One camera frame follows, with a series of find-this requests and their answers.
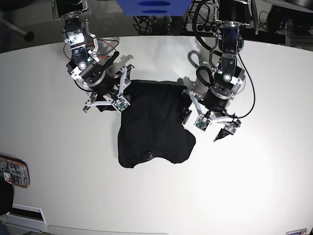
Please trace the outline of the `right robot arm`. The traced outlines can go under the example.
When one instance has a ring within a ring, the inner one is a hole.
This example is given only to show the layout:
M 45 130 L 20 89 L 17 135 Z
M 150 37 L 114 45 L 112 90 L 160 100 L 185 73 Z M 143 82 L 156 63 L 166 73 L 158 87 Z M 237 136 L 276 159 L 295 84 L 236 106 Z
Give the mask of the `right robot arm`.
M 67 72 L 78 88 L 89 96 L 83 111 L 86 113 L 95 107 L 101 112 L 122 113 L 131 104 L 126 89 L 131 84 L 133 65 L 125 61 L 116 63 L 118 51 L 100 59 L 98 39 L 90 32 L 89 21 L 80 17 L 88 9 L 85 0 L 53 0 L 51 3 L 53 18 L 65 23 L 62 35 L 71 51 Z

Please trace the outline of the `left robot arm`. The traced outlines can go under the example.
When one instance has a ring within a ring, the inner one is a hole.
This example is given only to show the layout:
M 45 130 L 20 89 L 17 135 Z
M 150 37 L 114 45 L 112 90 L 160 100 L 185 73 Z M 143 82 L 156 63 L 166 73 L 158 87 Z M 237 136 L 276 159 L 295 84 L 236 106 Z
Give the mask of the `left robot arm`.
M 253 0 L 213 0 L 208 8 L 214 11 L 210 37 L 214 38 L 215 44 L 211 47 L 202 39 L 197 26 L 200 10 L 206 4 L 205 0 L 197 2 L 192 30 L 200 45 L 209 52 L 209 65 L 198 65 L 196 68 L 196 77 L 207 91 L 200 94 L 187 90 L 186 93 L 198 112 L 195 121 L 197 128 L 205 131 L 214 123 L 223 125 L 215 137 L 217 141 L 234 135 L 241 126 L 243 116 L 229 114 L 226 107 L 249 76 L 245 67 L 237 64 L 244 47 L 240 27 L 257 19 L 257 8 Z

